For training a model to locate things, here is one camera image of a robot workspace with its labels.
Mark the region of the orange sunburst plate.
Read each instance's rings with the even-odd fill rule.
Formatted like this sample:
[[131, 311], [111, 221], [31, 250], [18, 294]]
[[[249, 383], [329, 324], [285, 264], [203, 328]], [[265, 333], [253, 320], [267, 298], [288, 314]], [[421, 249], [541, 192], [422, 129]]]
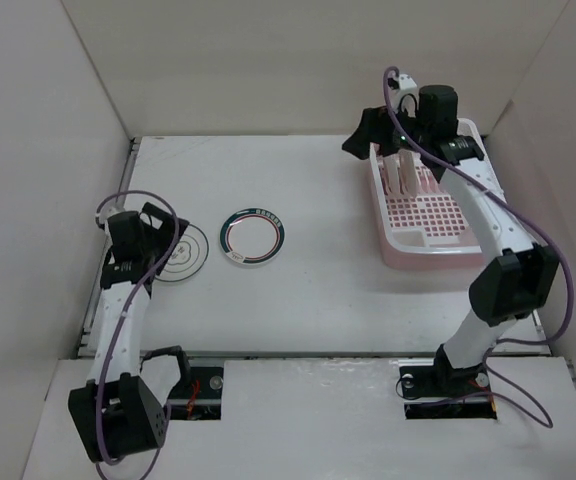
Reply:
[[399, 183], [403, 195], [408, 198], [414, 198], [417, 196], [418, 178], [413, 151], [399, 151]]
[[384, 191], [393, 198], [400, 198], [399, 156], [397, 154], [382, 157], [382, 176]]

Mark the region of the white plate green rim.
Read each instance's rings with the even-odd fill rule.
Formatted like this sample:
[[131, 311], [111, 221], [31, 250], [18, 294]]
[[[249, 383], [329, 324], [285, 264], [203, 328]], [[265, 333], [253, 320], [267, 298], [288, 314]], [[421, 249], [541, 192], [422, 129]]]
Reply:
[[219, 231], [219, 246], [223, 254], [235, 264], [245, 267], [257, 267], [274, 259], [285, 239], [281, 218], [261, 207], [234, 212]]

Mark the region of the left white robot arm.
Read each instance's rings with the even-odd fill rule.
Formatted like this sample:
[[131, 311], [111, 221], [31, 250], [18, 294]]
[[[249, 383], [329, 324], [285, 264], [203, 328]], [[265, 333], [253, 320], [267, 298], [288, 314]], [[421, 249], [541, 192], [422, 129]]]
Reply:
[[113, 465], [161, 448], [168, 396], [191, 387], [181, 347], [141, 352], [154, 279], [188, 225], [151, 203], [112, 213], [103, 223], [111, 245], [100, 279], [97, 354], [84, 386], [68, 397], [69, 413], [94, 463]]

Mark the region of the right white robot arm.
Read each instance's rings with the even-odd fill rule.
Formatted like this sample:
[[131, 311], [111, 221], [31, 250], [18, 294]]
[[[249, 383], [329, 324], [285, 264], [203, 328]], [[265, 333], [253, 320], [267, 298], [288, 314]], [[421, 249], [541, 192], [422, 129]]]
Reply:
[[557, 270], [567, 266], [547, 234], [506, 204], [480, 141], [460, 134], [452, 87], [386, 77], [383, 93], [384, 106], [363, 111], [343, 151], [380, 159], [377, 181], [398, 198], [416, 197], [419, 157], [457, 203], [487, 263], [469, 287], [470, 310], [456, 333], [432, 365], [402, 370], [402, 388], [415, 399], [467, 397], [489, 374], [486, 359], [507, 342], [505, 332], [546, 303]]

